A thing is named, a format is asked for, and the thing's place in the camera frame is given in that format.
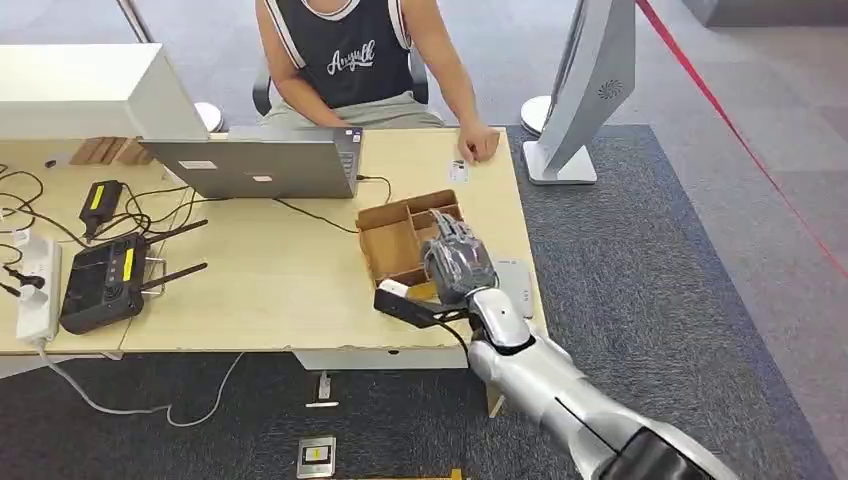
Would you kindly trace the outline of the person's left hand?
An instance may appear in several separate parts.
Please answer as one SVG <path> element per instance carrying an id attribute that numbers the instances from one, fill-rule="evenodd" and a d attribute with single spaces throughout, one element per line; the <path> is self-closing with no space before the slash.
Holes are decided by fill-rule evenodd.
<path id="1" fill-rule="evenodd" d="M 458 150 L 467 162 L 490 160 L 500 143 L 500 132 L 479 120 L 461 121 Z"/>

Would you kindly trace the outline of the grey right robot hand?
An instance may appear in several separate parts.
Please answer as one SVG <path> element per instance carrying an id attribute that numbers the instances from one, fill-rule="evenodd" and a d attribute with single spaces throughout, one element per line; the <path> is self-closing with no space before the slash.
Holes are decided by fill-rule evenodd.
<path id="1" fill-rule="evenodd" d="M 463 221 L 429 209 L 437 235 L 421 247 L 422 264 L 443 304 L 459 304 L 481 288 L 494 288 L 498 276 L 484 243 Z"/>

